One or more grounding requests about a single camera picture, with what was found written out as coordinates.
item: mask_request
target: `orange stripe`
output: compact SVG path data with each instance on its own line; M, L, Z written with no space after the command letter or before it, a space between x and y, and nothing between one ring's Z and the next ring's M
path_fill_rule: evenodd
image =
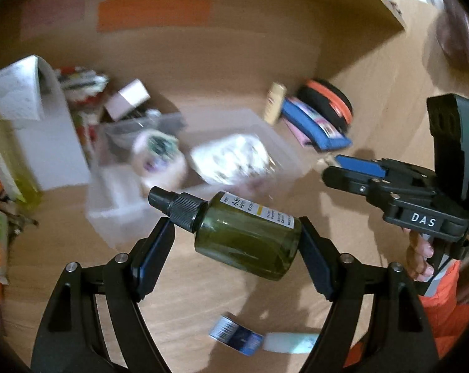
M327 89L324 85L314 81L309 80L307 86L312 88L314 91L320 93L330 100L330 106L337 113L338 116L345 118L345 121L348 125L352 123L352 113L348 109L348 106L343 100L335 94L333 91Z
M210 0L106 0L98 6L98 31L157 26L204 26Z

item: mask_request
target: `orange clothing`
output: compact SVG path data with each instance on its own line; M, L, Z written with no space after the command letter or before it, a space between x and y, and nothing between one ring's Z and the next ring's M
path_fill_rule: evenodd
M457 304L455 297L460 264L457 261L447 270L433 297L420 296L440 358L455 344L469 323L469 304ZM345 366L360 360L362 345L358 343L352 347Z

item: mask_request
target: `transparent plastic box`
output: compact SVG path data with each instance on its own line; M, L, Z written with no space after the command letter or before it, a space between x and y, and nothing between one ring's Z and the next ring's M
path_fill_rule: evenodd
M115 140L113 133L128 131L132 141L136 135L135 120L102 125L98 136L91 181L86 201L86 217L98 234L112 248L147 237L163 215L152 208L146 198L140 198L125 207L115 207L102 178L102 169L108 165L128 162L130 142ZM245 199L270 205L272 196L286 194L295 179L302 176L302 160L267 123L250 109L198 109L183 113L162 115L147 120L148 127L173 134L179 139L179 148L189 165L182 192L210 200L218 191L225 190ZM275 164L275 171L257 177L248 177L237 185L209 185L191 168L189 152L197 145L221 139L232 134L255 134L265 146Z

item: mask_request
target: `pink sticky note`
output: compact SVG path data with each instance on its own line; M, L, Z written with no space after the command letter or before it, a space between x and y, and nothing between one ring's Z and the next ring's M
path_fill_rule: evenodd
M85 0L29 0L22 5L20 39L41 35L84 18Z

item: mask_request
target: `black bottle cap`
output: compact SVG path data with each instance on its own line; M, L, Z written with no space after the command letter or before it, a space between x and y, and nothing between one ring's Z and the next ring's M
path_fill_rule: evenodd
M178 194L154 186L148 194L148 203L169 216L176 226L193 233L196 216L207 202L189 193Z

